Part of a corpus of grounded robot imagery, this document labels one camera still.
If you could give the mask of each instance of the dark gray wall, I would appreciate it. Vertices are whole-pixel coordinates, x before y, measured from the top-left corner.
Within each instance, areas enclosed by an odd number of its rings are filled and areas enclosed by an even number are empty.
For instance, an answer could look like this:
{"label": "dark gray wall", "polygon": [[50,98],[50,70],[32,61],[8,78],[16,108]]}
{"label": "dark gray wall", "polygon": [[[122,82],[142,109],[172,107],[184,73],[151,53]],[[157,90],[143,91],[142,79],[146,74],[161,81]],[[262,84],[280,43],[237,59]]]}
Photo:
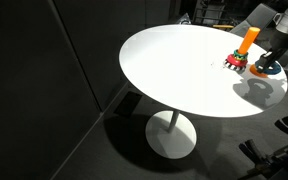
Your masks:
{"label": "dark gray wall", "polygon": [[126,82],[119,66],[125,40],[166,24],[170,0],[55,0],[102,110]]}
{"label": "dark gray wall", "polygon": [[0,0],[0,179],[49,179],[98,116],[49,2]]}

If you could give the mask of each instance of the white round table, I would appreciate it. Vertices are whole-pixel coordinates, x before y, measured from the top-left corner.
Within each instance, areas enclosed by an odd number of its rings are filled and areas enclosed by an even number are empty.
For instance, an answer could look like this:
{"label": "white round table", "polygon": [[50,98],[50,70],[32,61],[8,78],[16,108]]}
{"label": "white round table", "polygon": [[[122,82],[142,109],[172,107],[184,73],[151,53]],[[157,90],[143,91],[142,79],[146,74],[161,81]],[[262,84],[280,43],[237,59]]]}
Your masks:
{"label": "white round table", "polygon": [[196,132],[180,111],[211,117],[254,115],[280,102],[287,91],[282,71],[260,78],[249,71],[266,51],[252,44],[244,72],[223,65],[243,38],[195,25],[165,25],[130,37],[120,51],[128,80],[156,101],[174,108],[153,115],[146,126],[152,149],[170,159],[188,155]]}

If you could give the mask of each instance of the table top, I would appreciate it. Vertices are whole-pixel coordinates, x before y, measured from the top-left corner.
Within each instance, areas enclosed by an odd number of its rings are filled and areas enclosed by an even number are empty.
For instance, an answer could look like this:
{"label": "table top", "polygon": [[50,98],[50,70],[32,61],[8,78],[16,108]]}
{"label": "table top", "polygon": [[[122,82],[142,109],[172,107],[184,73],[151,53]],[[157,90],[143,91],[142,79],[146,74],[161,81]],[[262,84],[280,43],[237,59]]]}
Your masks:
{"label": "table top", "polygon": [[120,51],[120,66],[129,81],[154,100],[172,108],[211,117],[242,117],[279,103],[287,91],[282,70],[260,78],[249,71],[266,51],[248,50],[244,72],[224,67],[243,38],[196,25],[165,25],[130,37]]}

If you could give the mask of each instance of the round table base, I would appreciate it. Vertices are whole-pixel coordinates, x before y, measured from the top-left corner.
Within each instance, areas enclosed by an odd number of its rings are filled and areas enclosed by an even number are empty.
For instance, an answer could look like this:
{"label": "round table base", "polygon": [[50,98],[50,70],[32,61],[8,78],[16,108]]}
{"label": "round table base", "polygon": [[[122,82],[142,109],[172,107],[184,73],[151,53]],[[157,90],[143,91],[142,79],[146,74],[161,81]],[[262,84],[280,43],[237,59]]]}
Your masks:
{"label": "round table base", "polygon": [[153,115],[146,125],[146,139],[159,155],[178,159],[187,156],[195,147],[196,132],[192,123],[179,114],[171,133],[168,127],[173,111],[162,111]]}

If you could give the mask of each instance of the gray floor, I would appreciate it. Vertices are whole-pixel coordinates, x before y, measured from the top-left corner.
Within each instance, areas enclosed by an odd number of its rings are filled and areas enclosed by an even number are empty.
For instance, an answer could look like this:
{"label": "gray floor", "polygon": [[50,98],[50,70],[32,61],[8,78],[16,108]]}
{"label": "gray floor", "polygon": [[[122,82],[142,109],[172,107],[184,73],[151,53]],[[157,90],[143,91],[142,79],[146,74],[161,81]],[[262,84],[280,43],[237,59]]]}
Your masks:
{"label": "gray floor", "polygon": [[266,154],[288,144],[288,136],[274,126],[277,119],[288,115],[287,91],[278,105],[249,117],[211,118],[183,113],[196,129],[196,147],[185,158],[165,159],[149,147],[144,130],[150,116],[171,109],[143,95],[130,118],[114,114],[128,91],[141,94],[128,84],[55,180],[233,180],[254,166],[239,150],[239,143],[253,139]]}

